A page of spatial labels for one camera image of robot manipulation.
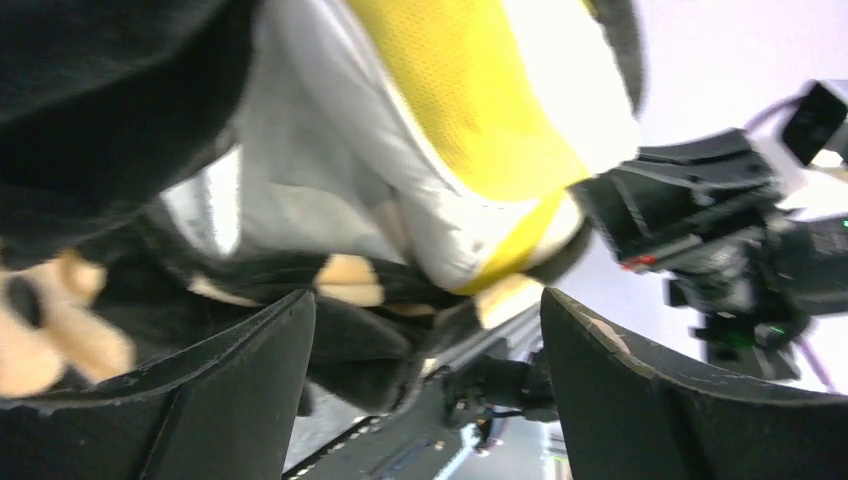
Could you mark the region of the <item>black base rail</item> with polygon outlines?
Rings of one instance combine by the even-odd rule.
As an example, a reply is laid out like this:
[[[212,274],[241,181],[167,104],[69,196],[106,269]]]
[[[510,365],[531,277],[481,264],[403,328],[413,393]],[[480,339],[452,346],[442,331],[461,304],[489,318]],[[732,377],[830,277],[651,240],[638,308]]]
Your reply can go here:
[[[445,350],[389,413],[309,381],[283,478],[444,479],[469,454],[489,453],[508,424],[557,420],[538,312]]]

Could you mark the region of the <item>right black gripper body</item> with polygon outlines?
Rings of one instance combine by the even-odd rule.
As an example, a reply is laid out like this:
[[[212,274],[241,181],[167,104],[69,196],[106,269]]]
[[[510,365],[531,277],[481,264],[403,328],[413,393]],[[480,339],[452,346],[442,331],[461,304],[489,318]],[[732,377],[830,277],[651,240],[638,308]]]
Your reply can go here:
[[[619,265],[669,273],[667,305],[700,312],[709,328],[794,326],[771,264],[789,226],[781,180],[742,131],[643,147],[573,196]]]

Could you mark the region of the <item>cream pillow with yellow edge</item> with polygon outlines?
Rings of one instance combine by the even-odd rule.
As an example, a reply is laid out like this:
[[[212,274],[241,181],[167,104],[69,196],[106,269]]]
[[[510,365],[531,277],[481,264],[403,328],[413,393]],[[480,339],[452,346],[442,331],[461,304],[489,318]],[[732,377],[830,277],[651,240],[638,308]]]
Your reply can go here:
[[[578,252],[570,185],[631,159],[632,1],[264,1],[240,110],[163,215],[202,258],[491,329]]]

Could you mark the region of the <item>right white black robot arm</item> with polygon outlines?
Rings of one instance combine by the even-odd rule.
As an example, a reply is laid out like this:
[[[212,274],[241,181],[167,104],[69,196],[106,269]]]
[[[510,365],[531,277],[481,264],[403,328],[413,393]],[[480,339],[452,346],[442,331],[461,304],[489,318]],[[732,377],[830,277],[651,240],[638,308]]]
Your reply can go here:
[[[665,273],[665,303],[699,312],[709,364],[795,380],[812,319],[847,308],[846,217],[794,219],[742,130],[644,147],[572,194],[619,265]]]

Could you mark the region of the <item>black floral pillowcase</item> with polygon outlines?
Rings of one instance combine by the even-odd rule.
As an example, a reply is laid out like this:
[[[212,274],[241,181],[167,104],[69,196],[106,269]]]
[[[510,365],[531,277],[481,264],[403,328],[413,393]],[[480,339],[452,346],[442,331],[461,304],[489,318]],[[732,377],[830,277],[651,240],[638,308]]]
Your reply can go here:
[[[1,395],[309,290],[309,378],[400,410],[583,254],[642,84],[632,1],[5,1]]]

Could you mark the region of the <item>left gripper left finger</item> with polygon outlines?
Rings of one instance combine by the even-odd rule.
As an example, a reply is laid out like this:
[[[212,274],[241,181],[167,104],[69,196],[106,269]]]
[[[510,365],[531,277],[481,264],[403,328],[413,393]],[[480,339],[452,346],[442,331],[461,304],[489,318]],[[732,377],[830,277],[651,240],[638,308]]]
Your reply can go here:
[[[5,479],[278,479],[315,299],[287,295],[145,368],[1,404]]]

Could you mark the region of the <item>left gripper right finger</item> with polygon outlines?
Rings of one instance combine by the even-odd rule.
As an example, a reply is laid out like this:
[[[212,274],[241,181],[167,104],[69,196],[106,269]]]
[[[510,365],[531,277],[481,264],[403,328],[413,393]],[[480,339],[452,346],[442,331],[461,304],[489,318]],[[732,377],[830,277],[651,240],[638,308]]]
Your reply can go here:
[[[541,329],[577,479],[843,479],[847,400],[700,362],[560,290]]]

